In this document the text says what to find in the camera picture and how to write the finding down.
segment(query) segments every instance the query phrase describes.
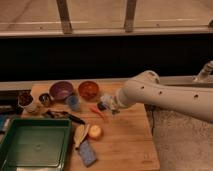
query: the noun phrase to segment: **blue object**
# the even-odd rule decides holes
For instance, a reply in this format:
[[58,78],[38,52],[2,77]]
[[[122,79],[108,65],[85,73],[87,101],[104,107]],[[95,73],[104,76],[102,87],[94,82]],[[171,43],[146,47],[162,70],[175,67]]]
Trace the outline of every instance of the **blue object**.
[[7,115],[0,115],[0,132],[4,132],[4,124],[7,120]]
[[80,111],[78,96],[71,95],[67,97],[66,104],[71,108],[71,110],[76,112]]
[[86,167],[92,165],[96,160],[96,155],[87,140],[83,141],[79,147],[78,154]]

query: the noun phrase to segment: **black wall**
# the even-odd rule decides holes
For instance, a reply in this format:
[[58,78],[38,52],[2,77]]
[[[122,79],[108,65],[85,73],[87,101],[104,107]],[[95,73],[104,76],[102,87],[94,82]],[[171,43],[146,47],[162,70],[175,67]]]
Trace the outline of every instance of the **black wall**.
[[213,34],[0,39],[0,81],[195,75]]

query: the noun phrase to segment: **dish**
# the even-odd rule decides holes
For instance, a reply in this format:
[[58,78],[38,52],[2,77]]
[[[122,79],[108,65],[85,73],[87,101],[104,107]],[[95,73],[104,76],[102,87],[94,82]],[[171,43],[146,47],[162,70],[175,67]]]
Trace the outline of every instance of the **dish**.
[[0,145],[0,170],[62,171],[70,132],[65,119],[14,119]]
[[73,85],[67,81],[59,81],[50,87],[49,93],[55,100],[65,100],[74,92]]
[[79,95],[89,101],[95,98],[99,93],[99,86],[94,81],[84,81],[78,87]]

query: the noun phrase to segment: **orange ball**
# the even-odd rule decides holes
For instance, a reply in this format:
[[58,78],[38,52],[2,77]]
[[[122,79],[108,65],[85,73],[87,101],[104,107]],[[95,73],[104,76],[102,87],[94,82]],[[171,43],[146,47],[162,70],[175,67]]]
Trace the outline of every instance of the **orange ball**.
[[103,134],[103,130],[99,125],[90,126],[88,135],[91,139],[98,140],[101,138]]

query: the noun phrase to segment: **purple bowl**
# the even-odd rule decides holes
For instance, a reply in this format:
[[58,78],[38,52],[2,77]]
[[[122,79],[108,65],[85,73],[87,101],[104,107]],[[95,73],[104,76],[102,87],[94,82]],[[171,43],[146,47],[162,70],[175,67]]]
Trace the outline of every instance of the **purple bowl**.
[[65,100],[74,92],[73,85],[67,81],[59,81],[50,87],[49,93],[55,100]]

